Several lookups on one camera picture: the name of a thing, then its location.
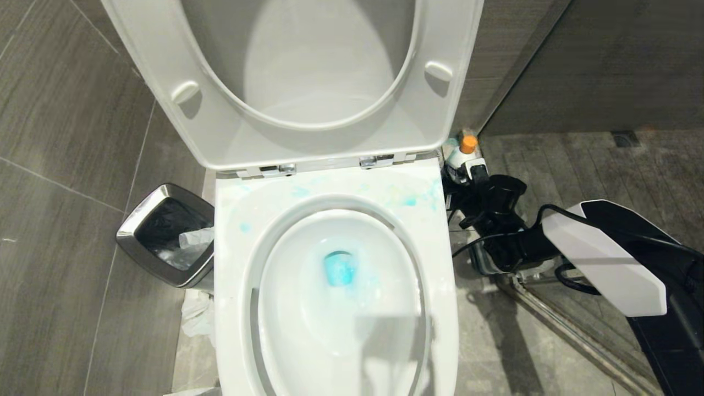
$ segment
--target toilet lid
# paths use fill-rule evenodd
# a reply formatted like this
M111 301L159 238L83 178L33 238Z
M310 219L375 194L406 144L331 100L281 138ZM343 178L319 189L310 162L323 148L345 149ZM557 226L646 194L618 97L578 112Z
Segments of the toilet lid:
M411 159L448 136L482 1L102 0L179 134L218 171Z

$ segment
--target gray wall tile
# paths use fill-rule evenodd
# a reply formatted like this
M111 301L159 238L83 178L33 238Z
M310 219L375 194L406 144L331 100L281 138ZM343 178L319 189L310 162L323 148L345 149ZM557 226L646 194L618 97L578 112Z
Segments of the gray wall tile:
M110 42L125 60L128 60L132 64L132 58L127 52L125 45L122 43L122 39L115 30L113 22L108 17L108 13L105 11L103 4L100 0L73 0L75 5L81 10L81 12L86 15L86 18L95 26L97 30Z
M453 129L479 129L523 71L569 0L487 0Z
M159 185L171 182L201 196L206 169L188 150L157 103L134 179L129 211Z
M483 134L704 126L704 5L574 0Z
M0 53L31 5L29 0L0 0Z
M205 169L157 104L149 124L129 207L164 182L197 195ZM166 285L118 252L96 338L87 395L168 393L183 291Z
M500 78L477 78L465 81L457 104L453 130L462 128L478 128L484 122L483 115L491 112L490 104L498 88L501 86Z
M0 393L79 395L122 212L0 161Z
M138 267L118 248L86 395L171 391L183 290Z
M80 12L38 0L0 75L0 156L123 209L153 97Z

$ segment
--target toilet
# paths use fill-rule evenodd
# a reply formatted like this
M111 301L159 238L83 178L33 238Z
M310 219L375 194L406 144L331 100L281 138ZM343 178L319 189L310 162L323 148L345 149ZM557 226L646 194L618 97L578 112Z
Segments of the toilet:
M223 394L451 395L458 318L435 151L482 0L102 1L218 172Z

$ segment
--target tile grout line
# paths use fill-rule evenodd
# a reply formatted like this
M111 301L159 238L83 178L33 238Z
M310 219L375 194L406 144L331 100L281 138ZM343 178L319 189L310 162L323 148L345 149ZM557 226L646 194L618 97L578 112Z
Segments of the tile grout line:
M27 172L27 173L31 173L32 175L37 176L38 178L40 178L40 179L42 179L42 180L45 180L45 181L47 181L47 182L49 182L49 183L51 183L51 184L53 184L53 185L57 185L57 186L63 188L64 190L66 190L66 191L69 191L69 192L72 192L72 193L74 193L74 194L80 195L81 197L84 197L84 198L86 198L86 199L90 199L91 201L97 202L97 203L99 203L100 205L107 206L108 208L110 208L110 209L112 209L112 210L116 210L116 211L118 211L118 212L120 212L120 213L122 213L122 214L125 212L125 211L123 211L122 209L118 209L118 208L115 208L115 207L112 206L112 205L108 205L108 204L106 204L105 202L103 202L103 201L101 201L101 200L99 200L99 199L96 199L96 198L91 197L90 195L86 195L86 194L83 194L82 192L78 192L78 191L74 190L74 189L71 188L71 187L66 187L65 185L63 185L63 184L61 184L61 183L59 183L59 182L56 182L56 181L54 181L54 180L52 180L52 179L50 179L50 178L47 178L47 177L45 177L45 176L42 176L42 175L38 174L37 172L34 172L34 171L32 171L31 169L29 169L29 168L25 168L24 166L21 166L21 165L19 165L19 164L16 164L16 163L14 163L14 162L12 162L12 161L10 161L10 160L8 160L8 159L5 159L5 158L0 157L0 161L3 161L3 162L5 162L5 163L7 163L8 165L15 166L16 168L19 168L19 169L21 169L21 170L23 170L23 171L25 171L25 172Z
M25 11L25 15L22 16L22 19L20 19L20 22L19 22L19 23L17 24L17 26L13 29L12 35L11 35L10 38L7 40L7 44L5 44L5 47L2 49L2 51L0 51L0 59L2 59L3 55L5 55L5 51L7 51L7 48L9 48L9 47L10 47L10 44L12 44L12 41L14 41L15 36L17 35L17 31L20 29L20 27L22 27L22 24L25 22L25 19L27 19L27 17L28 17L29 14L30 14L30 11L32 11L32 8L34 8L34 5L35 5L36 3L37 3L37 0L34 0L34 1L30 4L30 7L27 8L27 10Z
M142 153L144 152L144 144L146 143L146 136L149 133L149 126L151 124L151 119L154 116L154 108L156 106L156 99L151 103L151 112L149 113L149 120L146 122L146 129L144 131L144 138L142 139L142 147L139 148L139 156L137 156L137 164L134 167L134 175L132 176L132 184L130 185L130 193L127 195L127 203L125 204L125 210L122 211L126 216L127 209L130 206L130 198L132 197L132 190L134 189L134 182L137 179L137 170L139 170L139 162L142 160ZM105 282L105 290L103 291L103 301L100 304L100 313L98 314L98 323L95 326L95 335L93 336L93 345L90 349L90 360L88 361L88 372L86 373L86 383L83 387L83 396L86 395L88 391L88 381L90 379L90 370L93 366L93 356L95 353L95 346L98 343L98 331L100 330L100 321L103 317L103 308L105 307L105 300L108 296L108 287L110 286L110 276L113 273L113 267L115 266L115 258L118 255L118 245L115 243L115 250L113 251L113 259L110 261L110 270L108 271L108 278Z
M134 189L134 182L137 180L137 171L139 170L139 163L142 162L142 153L144 153L144 145L146 144L146 136L149 134L149 126L151 125L151 119L154 117L154 109L156 108L156 99L151 102L151 112L149 113L149 120L146 122L146 130L144 131L144 139L142 139L142 147L139 148L139 156L137 156L137 165L134 166L134 175L132 175L132 184L130 185L130 193L127 194L127 203L125 204L125 216L127 215L127 210L130 208L130 199L132 198L132 191Z
M93 345L90 349L90 359L88 360L88 370L86 371L86 383L83 386L83 396L85 396L88 391L88 380L90 379L90 368L93 366L93 354L95 352L95 346L98 343L98 329L100 329L100 320L103 316L103 308L105 307L105 297L108 296L108 285L110 285L110 275L113 273L113 264L115 263L115 258L118 255L118 244L115 243L115 249L113 250L113 259L110 260L110 270L108 271L108 277L105 281L105 290L103 291L103 301L100 304L100 312L98 313L98 322L95 325L95 334L93 335Z
M113 43L111 43L110 40L108 40L108 38L105 37L105 35L100 31L100 29L98 29L98 27L95 26L95 24L93 24L93 21L90 20L90 18L88 18L88 16L83 12L83 10L78 6L78 4L76 4L76 2L73 1L73 0L68 0L68 1L70 1L71 4L73 4L73 6L74 6L74 7L78 10L78 12L83 16L83 18L85 18L85 20L88 21L88 23L95 29L95 31L98 32L98 34L100 35L100 37L102 37L103 40L105 40L105 42L108 43L108 46L109 46L110 48L112 48L112 50L113 50L117 55L120 55L120 57L122 58L122 54L120 54L120 52L118 51L118 49L116 49L115 46L113 46Z

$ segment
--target trash can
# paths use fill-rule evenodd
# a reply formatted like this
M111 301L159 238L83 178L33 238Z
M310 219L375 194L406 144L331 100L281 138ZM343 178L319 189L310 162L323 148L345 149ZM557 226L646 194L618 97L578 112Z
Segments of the trash can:
M166 183L134 208L117 241L139 266L169 285L212 293L214 219L213 205Z

